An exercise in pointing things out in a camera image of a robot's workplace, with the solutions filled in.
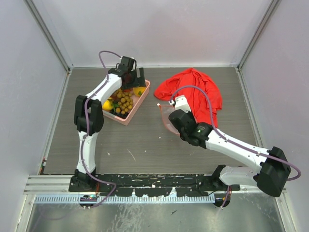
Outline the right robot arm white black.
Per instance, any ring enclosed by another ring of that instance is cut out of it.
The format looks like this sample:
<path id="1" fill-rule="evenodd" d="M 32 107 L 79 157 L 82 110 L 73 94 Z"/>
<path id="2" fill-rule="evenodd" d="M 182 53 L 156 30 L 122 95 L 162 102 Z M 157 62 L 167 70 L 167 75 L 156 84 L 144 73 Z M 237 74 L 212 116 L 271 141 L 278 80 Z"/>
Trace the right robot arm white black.
<path id="1" fill-rule="evenodd" d="M 242 167 L 218 166 L 211 179 L 216 190 L 231 185 L 248 185 L 256 186 L 272 197 L 281 195 L 291 173 L 282 149 L 257 147 L 229 137 L 208 123 L 197 123 L 192 113 L 181 109 L 171 113 L 169 121 L 183 141 L 222 153 L 243 164 Z"/>

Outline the clear zip top bag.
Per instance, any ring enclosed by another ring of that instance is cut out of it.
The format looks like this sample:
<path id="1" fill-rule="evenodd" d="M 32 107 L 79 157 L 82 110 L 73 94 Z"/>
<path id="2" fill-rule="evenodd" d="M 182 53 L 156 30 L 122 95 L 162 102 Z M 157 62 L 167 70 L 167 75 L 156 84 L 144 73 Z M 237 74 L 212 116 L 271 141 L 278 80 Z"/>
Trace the clear zip top bag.
<path id="1" fill-rule="evenodd" d="M 163 104 L 160 104 L 160 103 L 157 103 L 157 106 L 160 109 L 162 122 L 163 122 L 165 128 L 167 130 L 169 130 L 170 132 L 176 134 L 176 135 L 180 135 L 179 132 L 177 131 L 177 129 L 173 126 L 173 124 L 169 120 L 170 114 L 175 111 L 174 106 L 172 106 L 172 105 L 163 105 Z"/>

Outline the yellow orange peach fruit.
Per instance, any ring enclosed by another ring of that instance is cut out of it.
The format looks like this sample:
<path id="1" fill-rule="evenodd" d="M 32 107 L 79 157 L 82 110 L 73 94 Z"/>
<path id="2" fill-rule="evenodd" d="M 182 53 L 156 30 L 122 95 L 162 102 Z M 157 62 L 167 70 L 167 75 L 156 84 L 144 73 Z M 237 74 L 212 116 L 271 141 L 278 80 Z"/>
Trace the yellow orange peach fruit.
<path id="1" fill-rule="evenodd" d="M 134 87 L 133 93 L 135 96 L 141 97 L 145 90 L 146 90 L 146 87 Z"/>

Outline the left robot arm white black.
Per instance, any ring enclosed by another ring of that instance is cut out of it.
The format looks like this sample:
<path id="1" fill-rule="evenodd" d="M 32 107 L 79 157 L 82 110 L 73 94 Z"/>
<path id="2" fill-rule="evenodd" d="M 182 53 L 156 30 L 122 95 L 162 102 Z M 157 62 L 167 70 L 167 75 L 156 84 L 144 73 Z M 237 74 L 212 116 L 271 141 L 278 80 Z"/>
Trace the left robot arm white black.
<path id="1" fill-rule="evenodd" d="M 77 96 L 74 124 L 79 135 L 79 160 L 70 181 L 73 188 L 85 191 L 96 188 L 95 150 L 98 134 L 104 124 L 102 104 L 119 88 L 141 86 L 145 86 L 145 78 L 143 74 L 138 76 L 136 60 L 122 56 L 97 87 L 85 96 Z"/>

